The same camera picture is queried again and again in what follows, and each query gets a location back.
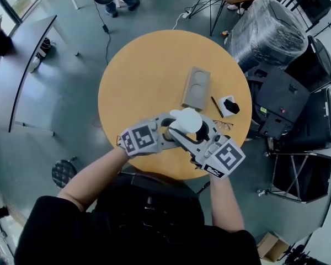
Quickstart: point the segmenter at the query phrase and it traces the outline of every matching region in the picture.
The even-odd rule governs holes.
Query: round wooden table
[[[162,30],[141,36],[125,45],[110,61],[99,86],[98,109],[109,141],[142,119],[149,119],[180,105],[190,69],[211,72],[207,107],[201,113],[212,120],[232,123],[221,129],[241,146],[248,133],[252,101],[242,70],[219,45],[201,35],[182,30]],[[221,118],[210,96],[216,100],[233,95],[240,107],[237,115]],[[195,169],[190,155],[181,148],[138,156],[130,163],[145,172],[175,179],[192,179],[207,174]]]

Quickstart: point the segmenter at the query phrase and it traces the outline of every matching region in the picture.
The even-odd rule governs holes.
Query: person's arm
[[[210,175],[212,224],[228,232],[244,230],[244,220],[229,177],[220,180]]]
[[[60,191],[58,197],[71,201],[85,211],[129,160],[125,150],[117,147],[80,171]]]

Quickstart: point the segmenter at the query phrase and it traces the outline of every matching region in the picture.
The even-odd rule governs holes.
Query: plastic wrap
[[[225,49],[243,72],[265,61],[285,69],[308,39],[294,14],[276,0],[255,0],[227,38]]]

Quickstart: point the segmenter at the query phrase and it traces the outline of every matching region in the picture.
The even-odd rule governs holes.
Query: cardboard box
[[[258,243],[257,248],[261,259],[273,263],[282,256],[289,248],[289,245],[268,232]]]

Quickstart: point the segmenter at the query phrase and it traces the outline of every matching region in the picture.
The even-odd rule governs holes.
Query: gray box
[[[194,108],[198,112],[205,109],[209,97],[210,78],[210,72],[192,67],[186,81],[181,106]]]

